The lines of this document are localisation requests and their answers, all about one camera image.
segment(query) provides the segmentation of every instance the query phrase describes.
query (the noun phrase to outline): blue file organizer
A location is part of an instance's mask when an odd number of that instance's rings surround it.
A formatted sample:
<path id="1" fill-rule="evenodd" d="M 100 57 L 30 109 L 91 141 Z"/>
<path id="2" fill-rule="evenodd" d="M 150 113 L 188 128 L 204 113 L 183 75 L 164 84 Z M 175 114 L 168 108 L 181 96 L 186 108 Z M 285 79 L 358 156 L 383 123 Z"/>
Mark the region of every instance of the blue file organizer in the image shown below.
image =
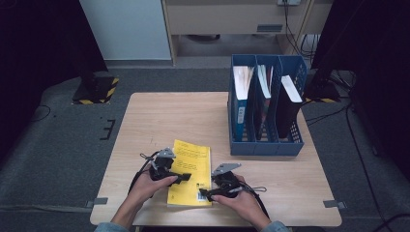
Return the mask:
<path id="1" fill-rule="evenodd" d="M 247 107 L 246 120 L 244 124 L 244 136 L 236 139 L 233 129 L 235 128 L 234 101 L 236 99 L 235 83 L 233 77 L 233 66 L 250 66 L 255 68 L 254 75 L 257 74 L 257 66 L 274 66 L 274 76 L 272 80 L 272 96 L 268 116 L 265 122 L 265 130 L 261 140 L 255 139 L 253 128 L 253 107 Z M 293 122 L 289 130 L 287 141 L 278 139 L 278 132 L 275 125 L 276 104 L 278 103 L 278 90 L 280 89 L 280 78 L 283 75 L 290 75 L 300 95 L 303 94 L 308 69 L 302 56 L 299 55 L 232 55 L 232 67 L 229 81 L 228 96 L 228 122 L 229 122 L 229 142 L 232 156 L 290 156 L 296 157 L 304 146 L 297 122 Z M 250 86 L 249 101 L 256 91 L 256 86 Z"/>

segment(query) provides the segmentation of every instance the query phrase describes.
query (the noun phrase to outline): barcode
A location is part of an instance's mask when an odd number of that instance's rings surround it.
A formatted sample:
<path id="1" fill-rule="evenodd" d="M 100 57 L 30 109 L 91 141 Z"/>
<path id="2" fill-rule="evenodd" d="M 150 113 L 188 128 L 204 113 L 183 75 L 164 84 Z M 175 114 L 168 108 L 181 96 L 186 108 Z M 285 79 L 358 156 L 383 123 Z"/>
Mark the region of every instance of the barcode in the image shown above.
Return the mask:
<path id="1" fill-rule="evenodd" d="M 207 199 L 206 199 L 206 196 L 202 195 L 201 192 L 199 191 L 199 192 L 196 194 L 196 200 L 197 200 L 197 201 L 206 201 Z"/>

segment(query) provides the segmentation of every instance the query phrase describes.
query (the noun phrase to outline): warning tape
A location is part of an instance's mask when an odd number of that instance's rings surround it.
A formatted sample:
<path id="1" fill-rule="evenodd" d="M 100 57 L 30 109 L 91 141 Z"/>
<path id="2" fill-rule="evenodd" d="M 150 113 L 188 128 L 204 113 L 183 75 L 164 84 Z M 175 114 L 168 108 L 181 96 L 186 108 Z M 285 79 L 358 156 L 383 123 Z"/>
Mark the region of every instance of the warning tape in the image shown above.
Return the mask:
<path id="1" fill-rule="evenodd" d="M 83 99 L 83 100 L 73 101 L 73 103 L 74 104 L 93 104 L 93 103 L 107 103 L 107 102 L 109 102 L 109 100 L 111 100 L 112 95 L 114 94 L 115 88 L 117 87 L 118 80 L 119 80 L 119 78 L 114 78 L 112 80 L 112 84 L 111 84 L 109 90 L 107 91 L 106 97 L 104 99 L 100 99 L 100 100 Z"/>
<path id="2" fill-rule="evenodd" d="M 333 102 L 340 102 L 340 99 L 319 99 L 319 98 L 306 98 L 306 102 L 325 102 L 325 103 L 333 103 Z"/>

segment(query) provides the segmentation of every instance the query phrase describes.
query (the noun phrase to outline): hand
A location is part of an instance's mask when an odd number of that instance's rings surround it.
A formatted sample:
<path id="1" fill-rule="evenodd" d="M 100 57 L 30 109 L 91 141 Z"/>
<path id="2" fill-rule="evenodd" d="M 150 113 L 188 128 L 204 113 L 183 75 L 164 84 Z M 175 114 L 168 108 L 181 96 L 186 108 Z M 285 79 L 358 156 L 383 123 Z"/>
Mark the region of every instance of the hand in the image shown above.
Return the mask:
<path id="1" fill-rule="evenodd" d="M 151 179 L 149 168 L 151 165 L 147 165 L 144 168 L 144 171 L 141 173 L 139 178 L 136 180 L 132 190 L 130 191 L 127 198 L 130 198 L 132 201 L 143 204 L 147 201 L 154 193 L 164 187 L 167 187 L 174 183 L 178 177 L 166 177 L 164 179 L 153 181 Z"/>
<path id="2" fill-rule="evenodd" d="M 159 181 L 153 181 L 148 172 L 150 166 L 147 165 L 145 167 L 111 222 L 129 229 L 136 213 L 141 209 L 144 202 L 154 195 L 157 190 L 167 187 L 177 180 L 176 176 L 172 176 Z"/>
<path id="3" fill-rule="evenodd" d="M 243 176 L 235 175 L 240 182 L 245 182 Z M 212 199 L 233 209 L 242 219 L 253 225 L 258 231 L 265 228 L 271 221 L 260 208 L 255 197 L 247 191 L 240 191 L 235 198 L 213 195 Z"/>

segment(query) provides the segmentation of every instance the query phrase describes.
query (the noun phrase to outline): power outlet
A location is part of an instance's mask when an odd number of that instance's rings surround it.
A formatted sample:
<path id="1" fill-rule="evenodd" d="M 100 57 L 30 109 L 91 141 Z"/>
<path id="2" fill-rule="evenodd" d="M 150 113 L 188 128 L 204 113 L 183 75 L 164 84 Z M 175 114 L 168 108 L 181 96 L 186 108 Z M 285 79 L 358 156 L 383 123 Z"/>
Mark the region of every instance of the power outlet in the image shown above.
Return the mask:
<path id="1" fill-rule="evenodd" d="M 284 2 L 287 2 L 288 6 L 298 6 L 301 5 L 301 0 L 278 0 L 278 5 L 283 6 Z"/>

